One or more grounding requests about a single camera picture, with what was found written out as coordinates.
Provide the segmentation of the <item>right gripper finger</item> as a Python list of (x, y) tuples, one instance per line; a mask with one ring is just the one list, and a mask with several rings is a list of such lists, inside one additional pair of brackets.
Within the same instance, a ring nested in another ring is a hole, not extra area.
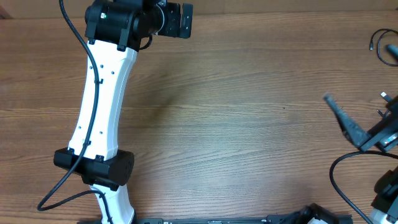
[(370, 135), (338, 106), (331, 94), (326, 93), (323, 99), (335, 115), (343, 136), (354, 147), (360, 148), (370, 139)]
[(396, 45), (388, 44), (385, 46), (386, 51), (398, 61), (398, 47)]

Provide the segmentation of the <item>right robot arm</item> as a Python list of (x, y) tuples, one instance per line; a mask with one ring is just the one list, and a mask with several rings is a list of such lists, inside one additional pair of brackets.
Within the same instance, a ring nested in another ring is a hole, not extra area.
[(336, 103), (333, 97), (326, 94), (323, 99), (335, 115), (343, 136), (355, 147), (357, 152), (351, 152), (337, 158), (329, 170), (330, 182), (336, 193), (359, 215), (366, 223), (397, 223), (397, 169), (387, 171), (375, 184), (374, 198), (370, 216), (365, 215), (338, 187), (334, 179), (334, 169), (339, 162), (349, 157), (360, 155), (377, 155), (397, 159), (390, 149), (397, 146), (397, 98), (391, 98), (382, 92), (386, 101), (386, 112), (379, 111), (380, 122), (370, 130), (363, 130)]

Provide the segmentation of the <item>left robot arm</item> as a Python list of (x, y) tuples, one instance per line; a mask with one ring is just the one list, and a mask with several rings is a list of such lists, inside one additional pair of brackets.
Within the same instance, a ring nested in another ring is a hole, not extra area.
[(85, 12), (87, 74), (78, 122), (53, 161), (81, 176), (96, 195), (102, 223), (133, 223), (127, 182), (134, 155), (118, 146), (118, 124), (129, 74), (142, 39), (187, 39), (193, 5), (168, 1), (95, 1)]

